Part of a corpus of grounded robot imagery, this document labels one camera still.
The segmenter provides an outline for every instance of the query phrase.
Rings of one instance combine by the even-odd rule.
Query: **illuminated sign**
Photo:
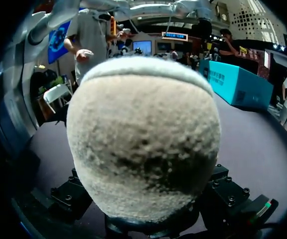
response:
[[[188,34],[163,31],[161,35],[163,40],[188,41]]]
[[[113,16],[110,18],[110,35],[116,35],[116,21]]]
[[[247,54],[248,53],[248,50],[242,46],[240,46],[240,52],[244,53],[244,54]]]

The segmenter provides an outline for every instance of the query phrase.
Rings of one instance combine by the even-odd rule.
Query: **man's hand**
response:
[[[76,53],[76,61],[79,63],[86,62],[89,60],[89,57],[93,56],[93,52],[87,49],[80,49]]]

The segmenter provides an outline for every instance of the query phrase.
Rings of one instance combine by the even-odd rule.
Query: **sign with text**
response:
[[[176,41],[188,41],[188,34],[176,33],[176,32],[165,32],[161,33],[163,40],[176,40]]]

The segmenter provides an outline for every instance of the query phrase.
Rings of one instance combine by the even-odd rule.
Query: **person in dark shirt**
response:
[[[233,40],[232,33],[228,29],[221,29],[220,33],[224,42],[220,44],[221,62],[233,64],[236,62],[236,57],[240,54],[240,45]]]

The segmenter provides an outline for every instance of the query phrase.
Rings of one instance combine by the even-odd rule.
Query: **white folding chair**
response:
[[[63,107],[62,101],[65,103],[67,103],[67,101],[63,98],[64,96],[70,94],[71,96],[73,95],[70,90],[68,89],[68,87],[64,84],[59,84],[57,86],[54,86],[53,88],[49,89],[48,91],[46,91],[44,93],[44,100],[45,102],[48,104],[48,106],[50,107],[50,109],[56,113],[56,111],[54,110],[54,108],[50,105],[52,102],[54,102],[55,100],[59,100],[60,106]]]

